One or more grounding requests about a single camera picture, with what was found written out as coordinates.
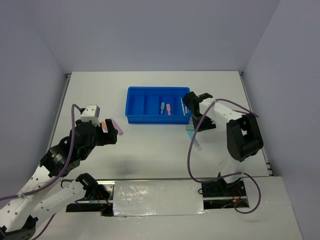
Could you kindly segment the light blue highlighter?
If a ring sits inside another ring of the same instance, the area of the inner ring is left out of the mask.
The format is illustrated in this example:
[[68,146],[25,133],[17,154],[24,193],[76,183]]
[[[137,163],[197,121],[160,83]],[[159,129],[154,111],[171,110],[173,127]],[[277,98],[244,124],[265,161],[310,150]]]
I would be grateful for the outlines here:
[[193,136],[194,136],[194,132],[193,131],[187,131],[187,134],[189,136],[189,138],[191,139],[192,141],[192,144],[193,146],[198,150],[198,151],[201,151],[202,148],[201,148],[201,145],[199,144],[198,140],[195,138],[194,140],[193,139]]

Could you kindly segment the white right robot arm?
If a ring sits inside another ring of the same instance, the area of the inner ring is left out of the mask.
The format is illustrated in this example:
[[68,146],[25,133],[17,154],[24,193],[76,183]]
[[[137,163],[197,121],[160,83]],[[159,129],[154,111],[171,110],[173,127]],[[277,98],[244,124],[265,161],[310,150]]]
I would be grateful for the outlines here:
[[[182,98],[191,113],[194,132],[187,152],[187,171],[190,178],[200,184],[218,182],[217,190],[223,196],[235,190],[235,184],[243,172],[242,162],[255,156],[264,142],[258,125],[257,114],[225,98],[215,98],[209,93],[196,95],[193,91]],[[215,129],[217,125],[225,127],[228,158],[223,169],[210,180],[200,180],[191,171],[191,153],[199,132]]]

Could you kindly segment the green highlighter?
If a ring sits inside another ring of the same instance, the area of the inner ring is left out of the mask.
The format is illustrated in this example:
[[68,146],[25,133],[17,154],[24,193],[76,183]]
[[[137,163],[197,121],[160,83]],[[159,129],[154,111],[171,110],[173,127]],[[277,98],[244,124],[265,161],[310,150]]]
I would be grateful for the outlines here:
[[191,126],[191,125],[187,125],[187,126],[185,127],[185,130],[186,130],[186,131],[194,131],[195,128],[194,128],[193,126]]

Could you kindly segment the pink highlighter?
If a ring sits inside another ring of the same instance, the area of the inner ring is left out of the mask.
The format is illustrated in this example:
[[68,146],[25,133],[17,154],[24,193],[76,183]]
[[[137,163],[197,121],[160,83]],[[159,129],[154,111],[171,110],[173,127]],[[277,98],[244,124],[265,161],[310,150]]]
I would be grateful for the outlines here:
[[167,114],[169,116],[172,115],[172,109],[171,109],[171,105],[169,103],[166,104],[166,110],[167,110]]

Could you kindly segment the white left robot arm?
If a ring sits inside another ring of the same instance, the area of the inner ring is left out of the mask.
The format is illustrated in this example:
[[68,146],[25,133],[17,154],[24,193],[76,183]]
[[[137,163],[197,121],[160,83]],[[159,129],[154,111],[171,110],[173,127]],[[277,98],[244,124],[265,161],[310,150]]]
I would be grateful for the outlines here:
[[111,193],[90,174],[82,173],[50,197],[47,193],[77,168],[97,146],[114,145],[118,130],[111,119],[104,124],[77,120],[68,136],[51,147],[33,176],[0,210],[2,240],[33,240],[37,227],[57,212],[81,199],[107,200]]

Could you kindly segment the orange highlighter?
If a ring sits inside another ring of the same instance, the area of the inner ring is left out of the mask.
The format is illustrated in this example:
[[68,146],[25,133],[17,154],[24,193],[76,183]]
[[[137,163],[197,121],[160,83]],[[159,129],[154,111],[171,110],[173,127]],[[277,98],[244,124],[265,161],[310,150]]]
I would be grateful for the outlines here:
[[101,122],[101,127],[103,130],[108,131],[108,128],[107,128],[107,125],[105,122],[103,122],[103,121]]

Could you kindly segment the purple highlighter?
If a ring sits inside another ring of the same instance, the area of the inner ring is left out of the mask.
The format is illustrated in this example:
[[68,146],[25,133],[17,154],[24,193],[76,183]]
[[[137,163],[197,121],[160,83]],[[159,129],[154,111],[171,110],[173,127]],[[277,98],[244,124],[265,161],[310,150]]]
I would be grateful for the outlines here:
[[118,135],[122,136],[124,133],[123,133],[122,129],[119,127],[119,125],[117,124],[117,122],[113,118],[111,119],[111,121],[112,121],[114,128],[117,130]]

